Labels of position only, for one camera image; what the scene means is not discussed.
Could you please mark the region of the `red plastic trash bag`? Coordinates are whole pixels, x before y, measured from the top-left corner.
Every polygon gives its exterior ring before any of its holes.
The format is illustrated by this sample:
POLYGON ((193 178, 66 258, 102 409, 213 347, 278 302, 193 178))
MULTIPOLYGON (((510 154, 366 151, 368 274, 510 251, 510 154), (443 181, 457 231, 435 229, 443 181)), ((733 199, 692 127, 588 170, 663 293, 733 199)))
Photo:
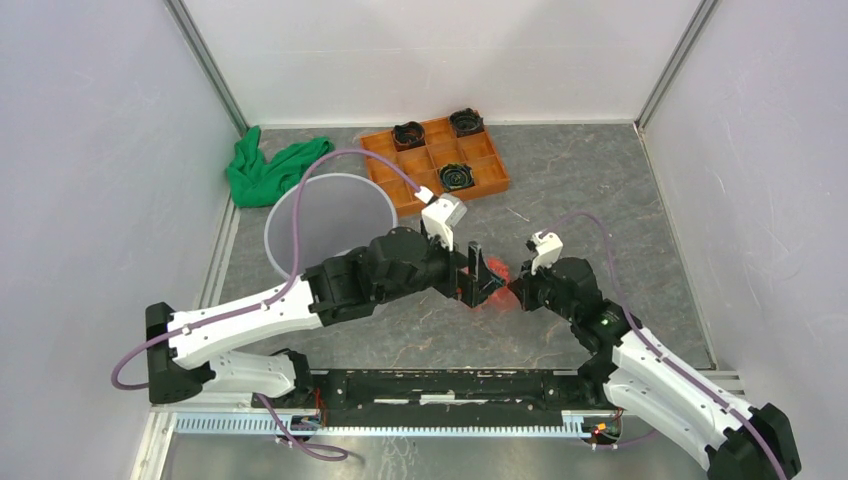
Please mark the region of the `red plastic trash bag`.
POLYGON ((494 309, 497 312, 503 313, 516 309, 518 307, 518 300, 507 287, 507 284, 511 280, 509 266, 495 256, 487 256, 485 261, 492 272, 503 278, 504 285, 490 295, 481 305, 474 307, 473 310, 480 312, 484 309, 494 309))

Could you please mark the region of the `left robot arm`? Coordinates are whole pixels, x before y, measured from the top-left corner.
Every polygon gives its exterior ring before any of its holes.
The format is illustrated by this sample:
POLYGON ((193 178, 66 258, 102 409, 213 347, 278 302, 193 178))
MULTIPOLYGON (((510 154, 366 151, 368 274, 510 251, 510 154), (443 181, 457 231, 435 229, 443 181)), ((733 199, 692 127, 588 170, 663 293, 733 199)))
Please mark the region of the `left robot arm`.
POLYGON ((246 354, 242 346, 366 318, 380 305, 427 289, 475 308, 504 284, 478 243, 461 253, 397 227, 367 246, 307 268, 290 286, 193 311, 160 302, 145 312, 148 337, 167 337, 146 352, 149 399, 170 404, 208 390, 259 393, 302 407, 314 394, 305 356, 246 354))

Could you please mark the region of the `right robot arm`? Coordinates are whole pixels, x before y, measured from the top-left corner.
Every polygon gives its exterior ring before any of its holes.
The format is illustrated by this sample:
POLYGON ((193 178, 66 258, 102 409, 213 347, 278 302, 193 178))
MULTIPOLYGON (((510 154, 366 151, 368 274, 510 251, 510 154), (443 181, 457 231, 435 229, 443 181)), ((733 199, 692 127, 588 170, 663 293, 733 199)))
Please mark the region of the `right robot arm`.
POLYGON ((591 353, 577 392, 591 408, 623 409, 673 441, 710 479, 793 479, 802 470, 791 423, 755 407, 664 347, 634 315, 605 298, 585 259, 526 262, 508 285, 525 311, 545 308, 591 353))

